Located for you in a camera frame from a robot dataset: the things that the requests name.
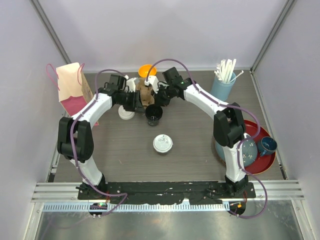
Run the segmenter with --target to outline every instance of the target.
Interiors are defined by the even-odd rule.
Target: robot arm
[[[175,67],[163,72],[163,76],[167,86],[159,85],[155,76],[149,77],[149,82],[156,92],[155,103],[158,105],[168,105],[171,98],[178,97],[193,103],[207,113],[213,120],[214,138],[223,148],[226,163],[225,180],[229,183],[229,190],[230,192],[238,192],[243,189],[248,183],[248,177],[239,167],[237,159],[237,146],[244,139],[245,132],[245,124],[241,111],[224,107],[228,103],[211,96],[198,84],[196,84],[198,88],[196,89],[191,79],[183,79]],[[206,98],[200,91],[216,100],[218,104]],[[244,168],[242,147],[239,151],[240,166]]]
[[[60,154],[69,159],[71,163],[76,165],[74,154],[71,147],[71,137],[75,140],[78,164],[82,173],[97,189],[106,192],[107,186],[104,175],[99,171],[95,160],[92,156],[94,150],[94,141],[92,136],[92,128],[98,119],[115,104],[123,105],[126,111],[144,112],[144,108],[140,99],[139,91],[123,90],[126,79],[122,76],[111,75],[109,83],[104,88],[98,90],[98,98],[96,94],[93,99],[77,114],[71,117],[63,117],[59,122],[57,150]],[[75,125],[75,132],[70,136],[71,125],[78,116]],[[81,189],[91,189],[89,183],[83,179],[80,186]]]

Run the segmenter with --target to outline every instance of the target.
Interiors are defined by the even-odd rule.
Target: pink bag handle
[[[85,64],[84,63],[82,63],[81,65],[80,65],[80,67],[78,68],[78,73],[77,73],[77,78],[78,78],[78,84],[80,84],[80,86],[82,86],[82,84],[79,82],[79,70],[80,70],[80,73],[82,72],[82,69],[84,69],[84,66],[85,66]]]
[[[54,79],[51,77],[51,75],[50,75],[50,73],[49,73],[49,71],[48,71],[48,66],[50,66],[50,67],[52,68],[52,70],[53,70],[54,73],[56,74],[56,77],[59,79],[59,76],[58,76],[58,74],[57,74],[57,71],[54,69],[54,67],[52,66],[51,63],[48,63],[48,64],[46,65],[46,67],[45,67],[46,74],[47,74],[48,77],[51,79],[51,82],[53,82],[53,84],[58,88],[58,91],[60,91],[60,88],[59,88],[59,86],[58,86],[58,83],[56,83],[56,82],[54,81]]]

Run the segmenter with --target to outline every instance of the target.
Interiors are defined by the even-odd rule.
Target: white plastic lid
[[[158,153],[167,153],[172,148],[171,137],[165,134],[158,135],[153,140],[153,147]]]
[[[118,113],[119,113],[120,118],[122,118],[123,120],[132,119],[135,115],[135,112],[133,112],[133,111],[126,111],[124,109],[124,106],[119,107]]]

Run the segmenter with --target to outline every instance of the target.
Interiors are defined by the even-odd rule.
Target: white straw
[[[237,76],[235,76],[234,78],[232,78],[232,80],[230,80],[230,83],[233,81],[233,80],[235,80],[237,77],[239,77],[241,74],[243,74],[244,73],[244,71],[241,71]]]

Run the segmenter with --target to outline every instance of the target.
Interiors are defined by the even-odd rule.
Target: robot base
[[[241,192],[229,193],[228,184],[218,181],[173,181],[173,182],[109,182],[107,191],[110,194],[127,193],[123,204],[180,204],[188,198],[191,205],[220,204],[223,199],[252,199],[256,192],[252,182],[249,182]],[[112,197],[111,204],[118,204],[123,197]],[[106,199],[105,196],[91,196],[87,191],[79,191],[79,200]]]

